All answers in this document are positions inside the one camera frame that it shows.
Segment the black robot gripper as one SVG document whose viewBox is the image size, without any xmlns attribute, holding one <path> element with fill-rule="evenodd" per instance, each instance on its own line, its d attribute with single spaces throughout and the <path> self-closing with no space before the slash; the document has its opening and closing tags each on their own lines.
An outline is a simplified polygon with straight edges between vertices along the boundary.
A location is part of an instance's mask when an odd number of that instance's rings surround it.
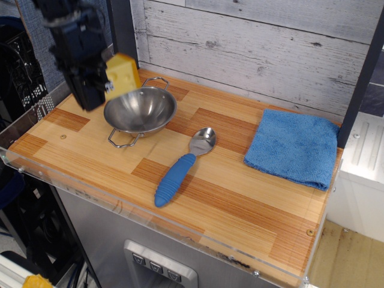
<svg viewBox="0 0 384 288">
<path fill-rule="evenodd" d="M 77 103 L 86 111 L 104 104 L 105 92 L 112 89 L 103 59 L 107 49 L 104 13 L 98 8 L 46 8 L 44 25 L 55 41 L 51 51 L 58 70 Z"/>
</svg>

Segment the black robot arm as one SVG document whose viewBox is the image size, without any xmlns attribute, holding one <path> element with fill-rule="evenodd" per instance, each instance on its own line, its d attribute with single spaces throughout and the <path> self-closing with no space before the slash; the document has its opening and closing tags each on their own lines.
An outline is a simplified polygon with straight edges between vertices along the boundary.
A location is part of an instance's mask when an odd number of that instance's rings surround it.
<svg viewBox="0 0 384 288">
<path fill-rule="evenodd" d="M 103 12 L 85 1 L 34 1 L 49 29 L 50 52 L 78 105 L 92 111 L 106 102 L 113 86 L 106 74 L 107 49 Z"/>
</svg>

